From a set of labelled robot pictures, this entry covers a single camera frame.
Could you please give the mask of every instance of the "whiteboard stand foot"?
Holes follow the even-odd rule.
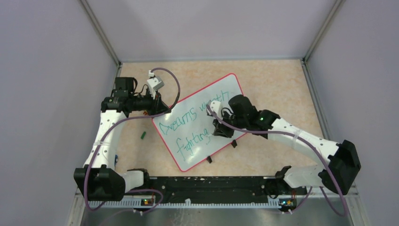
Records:
[[[233,140],[233,142],[231,143],[231,145],[233,146],[233,148],[236,148],[237,147],[237,141],[236,140]]]
[[[208,156],[208,157],[207,157],[207,161],[209,162],[209,164],[212,163],[212,158],[211,158],[211,156]]]

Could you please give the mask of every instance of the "whiteboard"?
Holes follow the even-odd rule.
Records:
[[[213,136],[214,118],[207,116],[209,101],[217,100],[230,108],[229,100],[238,94],[242,94],[241,86],[231,73],[180,100],[171,113],[152,120],[181,171],[188,171],[244,135],[235,131],[232,138]]]

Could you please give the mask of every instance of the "red whiteboard border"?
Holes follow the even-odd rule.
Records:
[[[240,85],[240,83],[239,83],[239,81],[238,81],[238,78],[237,78],[236,74],[234,74],[234,73],[229,73],[229,74],[227,74],[227,75],[223,76],[222,78],[220,78],[220,79],[218,79],[218,80],[216,80],[216,81],[214,81],[214,82],[210,83],[209,85],[207,85],[207,86],[205,86],[205,87],[203,87],[203,88],[201,88],[201,89],[199,89],[199,90],[197,90],[197,91],[193,92],[192,94],[190,94],[190,95],[186,96],[185,98],[183,98],[183,99],[179,100],[179,101],[178,101],[178,103],[180,103],[180,102],[184,101],[185,99],[187,99],[187,98],[189,98],[189,97],[193,96],[194,94],[196,94],[196,93],[198,93],[198,92],[200,92],[200,91],[202,91],[202,90],[204,90],[204,89],[208,88],[209,86],[211,86],[211,85],[213,85],[213,84],[217,83],[218,81],[220,81],[220,80],[222,80],[222,79],[226,78],[226,77],[227,77],[227,76],[229,76],[229,75],[234,75],[234,77],[236,77],[236,80],[237,80],[237,83],[238,83],[239,89],[241,90],[241,94],[242,94],[242,95],[244,95],[244,93],[242,92],[242,88],[241,88],[241,85]],[[188,168],[187,170],[182,170],[182,169],[180,168],[179,164],[177,164],[177,161],[176,161],[176,159],[174,158],[174,156],[173,156],[172,152],[170,151],[170,149],[169,149],[168,145],[166,144],[165,140],[163,139],[163,137],[162,137],[162,135],[161,135],[160,131],[158,130],[157,126],[155,125],[155,123],[154,123],[154,119],[153,119],[153,118],[152,118],[152,124],[154,125],[154,127],[155,127],[155,129],[157,130],[157,132],[158,132],[159,136],[161,137],[161,139],[162,139],[163,143],[165,144],[166,148],[168,149],[168,151],[169,151],[170,155],[172,156],[173,160],[175,161],[175,163],[176,163],[177,167],[179,168],[179,170],[180,170],[181,172],[187,172],[187,171],[191,170],[193,167],[195,167],[196,165],[198,165],[198,164],[200,164],[201,162],[203,162],[204,160],[206,160],[206,158],[205,158],[205,159],[203,159],[203,160],[199,161],[197,164],[195,164],[195,165],[191,166],[191,167],[190,167],[190,168]],[[223,146],[221,149],[219,149],[219,150],[215,151],[215,152],[214,152],[213,154],[211,154],[210,156],[214,155],[215,153],[217,153],[218,151],[222,150],[223,148],[227,147],[227,146],[228,146],[228,145],[230,145],[230,144],[231,144],[231,143],[229,143],[229,144],[226,144],[225,146]]]

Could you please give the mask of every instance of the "beige tabletop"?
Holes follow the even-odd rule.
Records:
[[[121,77],[135,77],[141,90],[148,70],[165,67],[181,85],[183,98],[215,80],[234,73],[243,93],[258,110],[268,109],[297,127],[322,137],[319,121],[299,60],[194,61],[125,63]],[[157,71],[165,86],[160,89],[163,101],[171,105],[177,94],[173,78]],[[130,116],[142,115],[134,112]],[[144,139],[140,136],[146,132]],[[247,134],[212,155],[213,162],[203,161],[187,172],[181,172],[150,119],[126,122],[120,136],[116,171],[144,168],[150,176],[268,176],[284,166],[315,164],[289,146]]]

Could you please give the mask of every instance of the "metal frame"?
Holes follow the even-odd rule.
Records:
[[[100,23],[98,22],[95,14],[94,14],[93,10],[91,9],[87,0],[78,0],[78,2],[81,4],[82,8],[84,9],[85,13],[87,14],[88,19],[91,22],[93,29],[97,33],[104,48],[107,50],[108,54],[110,55],[110,57],[116,64],[117,70],[116,70],[115,76],[119,77],[121,70],[122,70],[123,63],[119,60],[117,54],[115,53],[111,43],[109,42],[107,36],[105,35]],[[326,32],[328,31],[333,19],[335,18],[337,12],[342,7],[344,2],[345,2],[345,0],[336,0],[335,1],[335,4],[333,5],[330,13],[328,14],[322,27],[320,28],[318,34],[316,35],[314,41],[312,42],[310,48],[308,49],[308,51],[306,53],[306,55],[301,59],[303,73],[305,75],[306,82],[309,87],[309,92],[311,94],[311,98],[312,98],[312,101],[313,101],[313,104],[314,104],[314,107],[316,110],[316,114],[317,114],[317,117],[318,117],[318,120],[320,123],[320,127],[322,130],[323,136],[326,139],[331,138],[331,132],[329,131],[328,121],[326,120],[326,117],[325,117],[325,114],[323,111],[323,107],[322,107],[322,104],[320,102],[320,99],[319,99],[319,96],[317,93],[317,89],[314,85],[312,74],[309,70],[308,63],[309,63],[310,58],[312,57],[313,52],[317,48],[318,44],[320,43],[320,41],[322,40],[322,38],[324,37]],[[327,196],[331,197],[331,198],[337,197],[337,195],[334,193],[327,193]],[[309,196],[309,198],[311,198],[311,199],[312,198],[321,198],[321,197],[323,197],[321,194],[321,191],[320,191],[320,189],[317,189],[317,188],[313,189],[311,195]],[[361,199],[359,197],[359,194],[358,194],[355,184],[352,186],[350,192],[346,196],[346,200],[348,202],[353,225],[354,226],[369,226],[370,222],[368,220],[368,216],[364,209],[364,206],[361,203]],[[115,202],[114,206],[117,207],[117,206],[120,206],[120,204]],[[230,208],[242,208],[242,207],[241,206],[230,206]],[[79,189],[77,189],[77,192],[75,194],[74,201],[72,204],[72,208],[71,208],[71,211],[69,214],[69,219],[68,219],[67,225],[68,226],[80,226],[84,211],[85,211],[84,198],[83,198],[82,194],[80,193]]]

